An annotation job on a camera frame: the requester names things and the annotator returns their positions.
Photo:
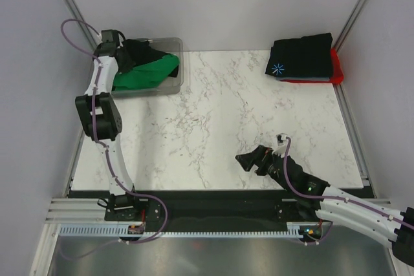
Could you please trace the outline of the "green t shirt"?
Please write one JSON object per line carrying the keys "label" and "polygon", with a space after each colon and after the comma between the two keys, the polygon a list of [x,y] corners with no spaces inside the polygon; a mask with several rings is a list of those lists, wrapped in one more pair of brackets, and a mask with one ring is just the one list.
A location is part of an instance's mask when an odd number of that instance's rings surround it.
{"label": "green t shirt", "polygon": [[129,72],[117,73],[113,90],[141,90],[158,87],[179,66],[179,58],[166,54],[161,58],[133,67]]}

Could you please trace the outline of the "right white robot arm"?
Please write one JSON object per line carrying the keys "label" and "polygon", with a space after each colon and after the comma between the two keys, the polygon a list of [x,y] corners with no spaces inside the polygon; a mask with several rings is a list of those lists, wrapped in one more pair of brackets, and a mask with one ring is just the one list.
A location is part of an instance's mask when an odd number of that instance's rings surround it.
{"label": "right white robot arm", "polygon": [[303,220],[317,217],[366,235],[391,249],[399,261],[413,265],[413,208],[381,207],[353,196],[306,173],[291,156],[259,145],[235,159],[244,171],[269,176],[297,200],[296,212]]}

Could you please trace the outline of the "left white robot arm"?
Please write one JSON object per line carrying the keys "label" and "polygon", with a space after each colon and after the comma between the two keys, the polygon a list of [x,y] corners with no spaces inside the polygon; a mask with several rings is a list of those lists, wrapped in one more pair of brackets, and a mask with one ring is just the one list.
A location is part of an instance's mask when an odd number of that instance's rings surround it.
{"label": "left white robot arm", "polygon": [[75,99],[83,131],[96,144],[106,165],[109,198],[99,203],[105,208],[106,221],[134,221],[142,212],[142,204],[131,194],[135,186],[120,145],[122,117],[111,95],[119,66],[128,61],[120,36],[102,35],[102,42],[93,53],[91,82],[85,93]]}

